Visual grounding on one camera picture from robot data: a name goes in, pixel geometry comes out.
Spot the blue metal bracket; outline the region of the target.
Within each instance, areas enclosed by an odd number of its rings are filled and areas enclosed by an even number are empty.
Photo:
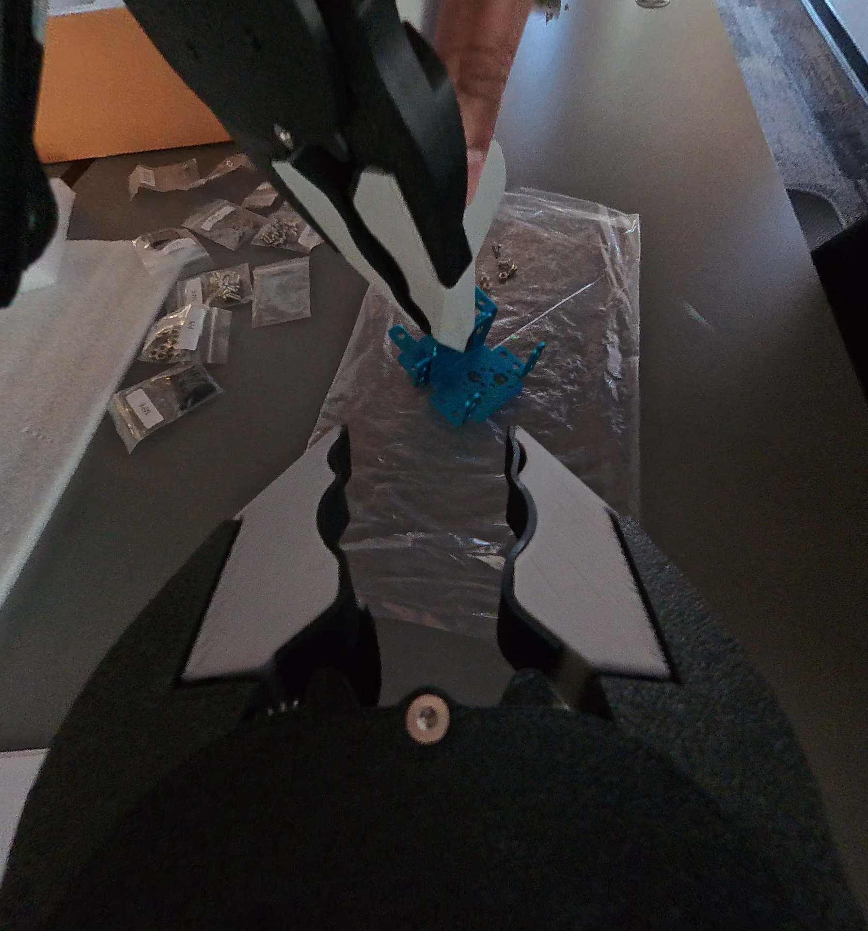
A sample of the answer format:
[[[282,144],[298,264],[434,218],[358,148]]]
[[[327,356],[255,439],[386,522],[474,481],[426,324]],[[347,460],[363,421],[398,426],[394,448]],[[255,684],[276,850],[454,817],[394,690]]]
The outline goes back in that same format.
[[[397,352],[397,362],[416,387],[448,388],[481,380],[492,366],[486,338],[497,313],[493,299],[480,287],[474,289],[474,331],[463,351],[438,343],[431,335],[412,337],[401,325],[388,331]]]
[[[544,348],[545,342],[536,343],[526,357],[507,345],[481,344],[464,353],[436,349],[429,369],[433,408],[456,427],[486,421],[521,390]]]

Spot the white foam sheet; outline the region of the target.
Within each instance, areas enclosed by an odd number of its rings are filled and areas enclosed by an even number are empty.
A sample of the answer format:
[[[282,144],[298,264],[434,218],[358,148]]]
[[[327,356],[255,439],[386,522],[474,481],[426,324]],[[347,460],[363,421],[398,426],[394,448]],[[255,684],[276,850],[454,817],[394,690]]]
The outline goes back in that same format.
[[[72,241],[0,309],[0,609],[172,282],[128,240]]]

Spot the dark desk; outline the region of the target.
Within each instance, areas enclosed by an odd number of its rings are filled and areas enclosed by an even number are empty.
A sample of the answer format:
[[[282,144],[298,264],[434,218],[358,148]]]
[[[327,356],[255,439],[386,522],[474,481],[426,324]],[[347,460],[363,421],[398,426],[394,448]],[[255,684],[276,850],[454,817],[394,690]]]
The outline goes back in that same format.
[[[497,134],[511,187],[639,214],[640,522],[798,728],[868,914],[868,407],[717,7],[534,15]],[[241,324],[222,396],[134,453],[102,417],[0,612],[0,751],[302,453],[366,287],[313,256],[312,319]]]

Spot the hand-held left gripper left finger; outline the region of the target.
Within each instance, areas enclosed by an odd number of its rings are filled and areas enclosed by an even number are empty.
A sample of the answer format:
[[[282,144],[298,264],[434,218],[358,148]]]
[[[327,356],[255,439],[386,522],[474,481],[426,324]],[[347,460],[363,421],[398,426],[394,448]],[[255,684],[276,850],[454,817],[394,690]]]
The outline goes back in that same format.
[[[360,705],[378,706],[377,629],[341,548],[350,478],[349,432],[337,425],[238,512],[184,684],[254,681],[291,707],[328,669]]]

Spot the scattered loose metal fasteners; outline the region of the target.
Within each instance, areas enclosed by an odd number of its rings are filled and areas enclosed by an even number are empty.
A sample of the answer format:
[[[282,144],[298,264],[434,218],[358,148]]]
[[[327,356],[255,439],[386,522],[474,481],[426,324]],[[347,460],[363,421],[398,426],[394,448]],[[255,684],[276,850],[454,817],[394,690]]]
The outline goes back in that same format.
[[[501,241],[492,241],[483,247],[476,261],[475,283],[486,293],[499,285],[509,283],[518,273],[519,266]]]

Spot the person's right hand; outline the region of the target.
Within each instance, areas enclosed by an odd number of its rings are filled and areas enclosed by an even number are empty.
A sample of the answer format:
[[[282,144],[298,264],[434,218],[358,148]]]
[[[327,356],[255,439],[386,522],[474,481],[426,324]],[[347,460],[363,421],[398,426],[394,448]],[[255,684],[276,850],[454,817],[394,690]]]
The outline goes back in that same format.
[[[435,48],[454,87],[467,156],[466,203],[474,200],[531,1],[445,1]]]

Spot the large clear plastic bag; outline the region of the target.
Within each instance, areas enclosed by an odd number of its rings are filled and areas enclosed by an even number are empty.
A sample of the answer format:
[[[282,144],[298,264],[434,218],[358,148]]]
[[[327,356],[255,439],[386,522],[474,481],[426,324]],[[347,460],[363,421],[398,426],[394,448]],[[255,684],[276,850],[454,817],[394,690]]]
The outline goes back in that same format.
[[[373,618],[484,639],[514,543],[510,425],[616,512],[640,516],[638,216],[521,189],[505,196],[484,246],[492,241],[519,270],[490,293],[498,314],[488,345],[526,357],[546,343],[522,390],[487,421],[452,426],[397,364],[388,331],[415,327],[370,290],[311,437],[348,427],[342,549]]]

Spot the orange cardboard box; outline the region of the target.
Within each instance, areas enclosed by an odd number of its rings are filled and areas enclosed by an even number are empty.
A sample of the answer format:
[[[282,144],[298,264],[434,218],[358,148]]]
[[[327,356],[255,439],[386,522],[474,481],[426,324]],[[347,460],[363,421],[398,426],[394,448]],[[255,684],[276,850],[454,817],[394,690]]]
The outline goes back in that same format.
[[[122,2],[49,2],[34,128],[41,162],[229,140]]]

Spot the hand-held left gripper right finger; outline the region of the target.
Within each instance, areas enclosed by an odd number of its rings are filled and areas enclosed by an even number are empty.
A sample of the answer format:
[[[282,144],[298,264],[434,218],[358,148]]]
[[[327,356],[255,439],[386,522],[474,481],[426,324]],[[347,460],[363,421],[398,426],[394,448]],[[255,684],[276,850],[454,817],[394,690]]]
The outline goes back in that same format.
[[[498,646],[568,705],[611,710],[606,679],[675,683],[676,671],[619,516],[520,426],[506,435],[507,524]]]

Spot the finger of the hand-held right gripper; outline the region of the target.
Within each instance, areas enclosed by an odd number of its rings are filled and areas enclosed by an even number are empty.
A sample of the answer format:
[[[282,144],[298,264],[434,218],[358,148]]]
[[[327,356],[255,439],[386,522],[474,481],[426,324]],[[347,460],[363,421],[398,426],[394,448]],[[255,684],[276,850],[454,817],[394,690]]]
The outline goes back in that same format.
[[[288,188],[288,192],[299,201],[301,210],[310,217],[311,226],[321,232],[323,238],[335,247],[366,282],[398,305],[425,332],[431,333],[424,315],[410,298],[404,276],[394,260],[363,224],[354,203],[352,207],[356,218],[365,229],[368,239],[357,239],[347,225],[341,209],[299,169],[288,162],[278,160],[274,160],[272,166],[278,178]]]
[[[354,205],[363,224],[394,260],[411,300],[438,343],[464,352],[474,332],[474,264],[466,262],[456,284],[438,277],[410,215],[397,180],[378,169],[365,169],[358,180]]]

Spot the pile of small screw bags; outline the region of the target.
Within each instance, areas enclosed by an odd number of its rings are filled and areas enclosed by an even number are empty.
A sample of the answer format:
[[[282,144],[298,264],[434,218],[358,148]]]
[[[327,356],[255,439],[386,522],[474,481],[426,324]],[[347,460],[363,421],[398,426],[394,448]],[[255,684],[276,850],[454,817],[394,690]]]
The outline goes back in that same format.
[[[127,451],[221,394],[211,370],[229,359],[235,310],[248,309],[255,329],[310,318],[309,255],[322,239],[278,200],[264,180],[240,203],[208,200],[132,240],[147,272],[174,280],[137,355],[160,370],[108,405]]]

